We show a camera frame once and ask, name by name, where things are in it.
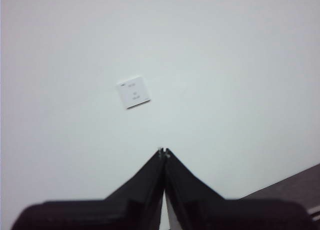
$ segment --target electrical outlet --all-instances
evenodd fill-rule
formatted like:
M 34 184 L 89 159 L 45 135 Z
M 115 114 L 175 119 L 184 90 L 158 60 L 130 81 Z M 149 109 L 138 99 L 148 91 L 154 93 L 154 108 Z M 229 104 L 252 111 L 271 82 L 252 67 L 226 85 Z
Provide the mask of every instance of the electrical outlet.
M 142 77 L 121 82 L 117 87 L 127 109 L 151 100 Z

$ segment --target white wall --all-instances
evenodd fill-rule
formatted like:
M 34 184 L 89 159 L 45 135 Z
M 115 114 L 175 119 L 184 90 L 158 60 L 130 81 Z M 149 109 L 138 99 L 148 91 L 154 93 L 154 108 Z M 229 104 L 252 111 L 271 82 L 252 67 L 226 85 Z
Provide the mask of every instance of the white wall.
M 1 0 L 2 230 L 106 197 L 158 146 L 226 198 L 318 164 L 319 2 Z M 152 101 L 125 110 L 135 76 Z

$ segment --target wall socket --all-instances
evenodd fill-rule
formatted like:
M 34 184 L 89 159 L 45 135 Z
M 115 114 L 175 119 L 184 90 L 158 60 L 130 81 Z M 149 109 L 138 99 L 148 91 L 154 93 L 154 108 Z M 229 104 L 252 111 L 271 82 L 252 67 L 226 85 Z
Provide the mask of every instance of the wall socket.
M 141 76 L 118 83 L 117 88 L 127 109 L 151 100 Z

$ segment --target white outlet cover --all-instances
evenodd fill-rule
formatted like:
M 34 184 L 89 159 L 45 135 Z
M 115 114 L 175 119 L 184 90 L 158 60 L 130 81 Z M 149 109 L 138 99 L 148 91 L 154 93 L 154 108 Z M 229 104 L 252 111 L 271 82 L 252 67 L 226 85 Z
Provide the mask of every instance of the white outlet cover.
M 151 100 L 141 76 L 118 83 L 117 88 L 127 109 Z

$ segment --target black object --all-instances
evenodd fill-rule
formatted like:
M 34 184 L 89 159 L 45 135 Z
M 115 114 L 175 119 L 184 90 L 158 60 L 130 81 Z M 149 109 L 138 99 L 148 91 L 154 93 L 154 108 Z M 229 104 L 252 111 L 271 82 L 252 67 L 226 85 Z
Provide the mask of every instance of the black object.
M 157 230 L 164 189 L 183 230 L 317 229 L 297 203 L 225 200 L 161 149 L 105 200 L 33 205 L 12 230 Z

